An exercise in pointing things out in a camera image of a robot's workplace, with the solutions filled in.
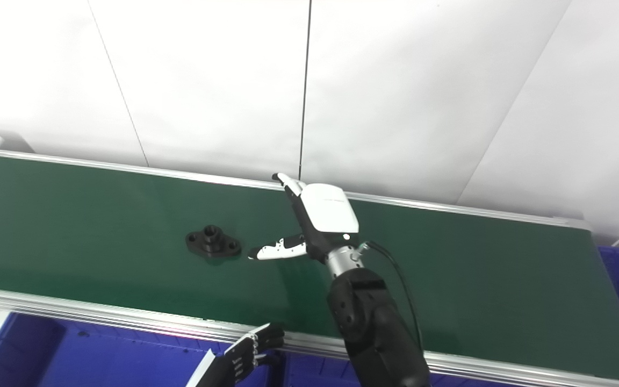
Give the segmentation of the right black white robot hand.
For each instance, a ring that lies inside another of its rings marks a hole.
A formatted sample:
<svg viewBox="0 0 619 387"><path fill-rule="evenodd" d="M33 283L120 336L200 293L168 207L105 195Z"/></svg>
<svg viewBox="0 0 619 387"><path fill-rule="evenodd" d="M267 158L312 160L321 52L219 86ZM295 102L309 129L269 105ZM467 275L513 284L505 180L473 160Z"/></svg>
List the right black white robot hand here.
<svg viewBox="0 0 619 387"><path fill-rule="evenodd" d="M290 199L300 233L281 238L272 245L249 250L251 260L278 260L307 255L324 263L337 248L357 248L359 223L346 193L324 183L306 184L283 173L272 179L279 182Z"/></svg>

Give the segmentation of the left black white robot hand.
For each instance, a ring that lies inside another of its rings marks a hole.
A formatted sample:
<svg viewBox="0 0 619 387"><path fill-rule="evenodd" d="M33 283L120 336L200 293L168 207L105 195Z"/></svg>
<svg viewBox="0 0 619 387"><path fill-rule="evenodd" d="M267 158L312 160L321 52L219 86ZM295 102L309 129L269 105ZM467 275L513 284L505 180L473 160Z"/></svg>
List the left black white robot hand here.
<svg viewBox="0 0 619 387"><path fill-rule="evenodd" d="M208 350L192 373L187 386L236 386L256 368L276 367L282 358L275 353L285 343L285 330L271 322L240 336L221 354Z"/></svg>

